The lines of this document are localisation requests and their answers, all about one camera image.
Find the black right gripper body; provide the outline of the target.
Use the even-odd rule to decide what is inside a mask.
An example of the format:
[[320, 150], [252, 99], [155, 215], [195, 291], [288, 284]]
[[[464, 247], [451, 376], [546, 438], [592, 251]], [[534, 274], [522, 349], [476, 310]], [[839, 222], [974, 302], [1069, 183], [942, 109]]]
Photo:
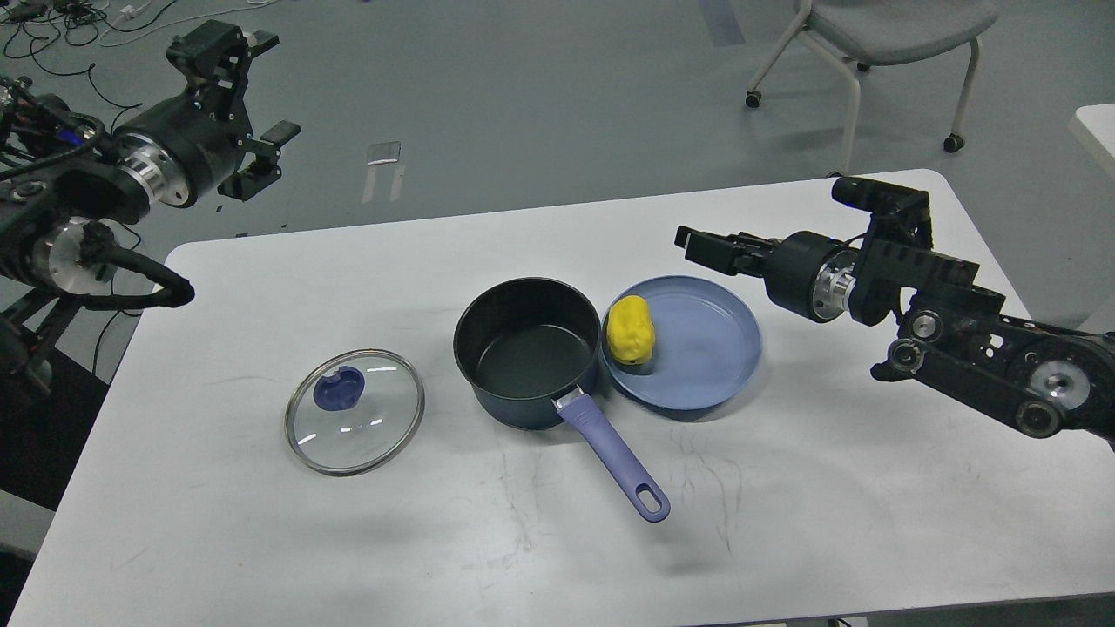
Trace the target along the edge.
[[799, 231], [785, 239], [741, 232], [744, 252], [736, 269], [762, 278], [770, 301], [811, 321], [826, 324], [849, 311], [859, 251], [820, 233]]

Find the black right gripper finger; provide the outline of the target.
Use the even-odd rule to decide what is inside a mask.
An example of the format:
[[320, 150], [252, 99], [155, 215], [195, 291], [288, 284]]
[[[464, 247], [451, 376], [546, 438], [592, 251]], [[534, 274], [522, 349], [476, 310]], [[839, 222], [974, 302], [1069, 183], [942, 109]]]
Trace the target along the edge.
[[673, 245], [683, 258], [723, 274], [750, 274], [763, 278], [763, 238], [749, 233], [676, 233]]
[[764, 239], [746, 232], [721, 235], [694, 226], [678, 226], [678, 245], [686, 251], [686, 258], [762, 257], [776, 248], [776, 239]]

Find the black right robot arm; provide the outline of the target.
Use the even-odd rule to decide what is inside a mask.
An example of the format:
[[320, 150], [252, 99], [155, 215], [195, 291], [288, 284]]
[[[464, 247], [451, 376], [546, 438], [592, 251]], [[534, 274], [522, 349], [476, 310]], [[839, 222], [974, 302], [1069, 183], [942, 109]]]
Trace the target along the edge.
[[816, 324], [895, 317], [895, 341], [871, 369], [878, 382], [921, 382], [1031, 438], [1085, 431], [1112, 441], [1112, 332], [1004, 314], [1004, 295], [976, 284], [979, 266], [935, 252], [925, 191], [840, 176], [831, 195], [867, 213], [864, 233], [763, 239], [678, 226], [673, 243], [697, 266], [760, 278], [773, 303]]

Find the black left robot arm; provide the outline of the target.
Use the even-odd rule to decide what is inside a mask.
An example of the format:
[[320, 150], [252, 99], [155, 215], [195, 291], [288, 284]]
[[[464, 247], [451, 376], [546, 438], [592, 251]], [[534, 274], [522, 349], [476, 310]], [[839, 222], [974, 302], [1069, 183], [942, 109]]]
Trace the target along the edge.
[[136, 225], [156, 204], [187, 209], [210, 192], [248, 201], [281, 179], [300, 127], [256, 132], [248, 69], [279, 44], [263, 30], [209, 20], [175, 38], [167, 60], [185, 88], [116, 131], [3, 77], [3, 276], [29, 288], [3, 311], [3, 396], [51, 390], [48, 358], [76, 314], [178, 308], [190, 281], [120, 245], [112, 223]]

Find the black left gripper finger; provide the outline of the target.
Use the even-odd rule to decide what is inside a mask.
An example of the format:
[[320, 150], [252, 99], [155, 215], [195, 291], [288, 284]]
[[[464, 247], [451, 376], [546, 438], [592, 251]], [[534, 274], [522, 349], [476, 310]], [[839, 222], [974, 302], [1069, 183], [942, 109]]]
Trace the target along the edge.
[[270, 131], [254, 138], [243, 132], [232, 139], [236, 151], [233, 172], [219, 183], [219, 194], [248, 201], [266, 190], [281, 179], [279, 160], [287, 143], [300, 134], [301, 126], [290, 120], [280, 120]]
[[190, 110], [202, 110], [211, 118], [243, 118], [248, 69], [279, 42], [275, 33], [245, 32], [239, 25], [219, 20], [175, 37], [166, 58], [185, 79], [180, 98]]

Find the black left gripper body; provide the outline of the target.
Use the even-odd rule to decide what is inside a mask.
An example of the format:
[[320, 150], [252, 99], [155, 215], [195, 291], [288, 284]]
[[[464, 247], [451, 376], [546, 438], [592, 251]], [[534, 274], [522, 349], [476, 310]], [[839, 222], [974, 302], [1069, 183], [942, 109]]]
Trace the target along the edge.
[[114, 144], [152, 201], [188, 208], [237, 172], [251, 132], [242, 95], [180, 94], [124, 123]]

